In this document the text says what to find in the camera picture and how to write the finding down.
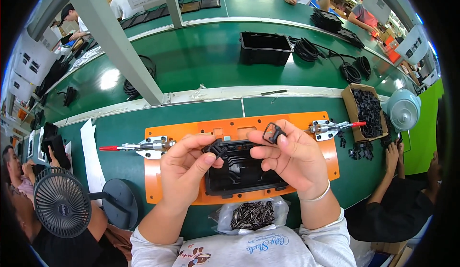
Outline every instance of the black desk fan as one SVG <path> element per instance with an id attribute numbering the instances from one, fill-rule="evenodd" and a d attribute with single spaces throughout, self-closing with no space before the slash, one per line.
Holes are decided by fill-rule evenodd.
<path id="1" fill-rule="evenodd" d="M 36 178 L 35 212 L 41 224 L 61 238 L 80 235 L 91 218 L 91 200 L 102 199 L 109 221 L 121 229 L 133 228 L 139 219 L 140 197 L 124 179 L 111 179 L 102 192 L 87 193 L 81 183 L 67 170 L 50 167 Z"/>

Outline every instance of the fan stand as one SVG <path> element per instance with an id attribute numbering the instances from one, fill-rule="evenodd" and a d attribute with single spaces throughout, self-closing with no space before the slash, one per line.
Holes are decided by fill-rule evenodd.
<path id="1" fill-rule="evenodd" d="M 90 200 L 102 199 L 102 207 L 108 220 L 120 229 L 131 229 L 139 220 L 142 210 L 140 197 L 132 191 L 135 186 L 124 179 L 111 179 L 102 192 L 89 193 Z"/>

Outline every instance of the black plastic box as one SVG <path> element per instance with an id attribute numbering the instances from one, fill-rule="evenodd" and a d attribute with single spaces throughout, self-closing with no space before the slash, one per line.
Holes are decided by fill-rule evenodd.
<path id="1" fill-rule="evenodd" d="M 249 140 L 222 141 L 216 139 L 213 146 L 223 151 L 222 168 L 211 167 L 205 173 L 206 192 L 209 195 L 232 197 L 233 194 L 275 188 L 285 189 L 288 184 L 274 171 L 263 171 L 262 159 L 253 159 L 249 150 L 260 146 Z M 204 147 L 204 152 L 213 152 Z"/>
<path id="2" fill-rule="evenodd" d="M 240 63 L 284 66 L 294 52 L 287 36 L 282 34 L 240 33 Z"/>

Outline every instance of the black plastic clip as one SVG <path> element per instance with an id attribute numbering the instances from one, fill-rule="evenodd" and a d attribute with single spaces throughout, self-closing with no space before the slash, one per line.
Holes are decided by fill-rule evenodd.
<path id="1" fill-rule="evenodd" d="M 273 125 L 272 127 L 273 135 L 267 139 L 265 138 L 265 133 L 267 133 L 267 130 L 271 125 Z M 286 136 L 286 133 L 281 130 L 281 127 L 275 125 L 273 122 L 270 122 L 265 128 L 264 134 L 262 134 L 262 139 L 270 144 L 276 144 L 276 141 L 278 140 L 278 136 L 280 136 L 281 134 Z"/>
<path id="2" fill-rule="evenodd" d="M 217 139 L 216 141 L 214 141 L 211 145 L 208 145 L 208 146 L 205 146 L 203 147 L 203 149 L 201 150 L 203 153 L 207 153 L 207 152 L 211 152 L 213 154 L 216 155 L 216 159 L 218 159 L 219 157 L 222 157 L 222 155 L 224 153 L 227 152 L 228 148 L 227 147 L 223 147 L 221 148 L 219 146 L 219 143 L 221 143 L 222 140 L 221 139 Z"/>

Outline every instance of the person's left hand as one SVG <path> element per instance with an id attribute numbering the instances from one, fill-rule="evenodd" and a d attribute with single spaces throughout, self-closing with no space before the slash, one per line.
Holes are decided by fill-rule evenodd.
<path id="1" fill-rule="evenodd" d="M 71 41 L 73 41 L 73 40 L 76 40 L 76 39 L 78 39 L 80 36 L 81 36 L 80 33 L 75 33 L 75 34 L 73 34 L 73 35 L 70 36 L 69 41 L 71 42 Z"/>
<path id="2" fill-rule="evenodd" d="M 222 168 L 224 161 L 201 149 L 216 140 L 215 136 L 188 134 L 161 157 L 161 187 L 164 206 L 173 212 L 182 212 L 198 197 L 200 181 L 213 166 Z"/>

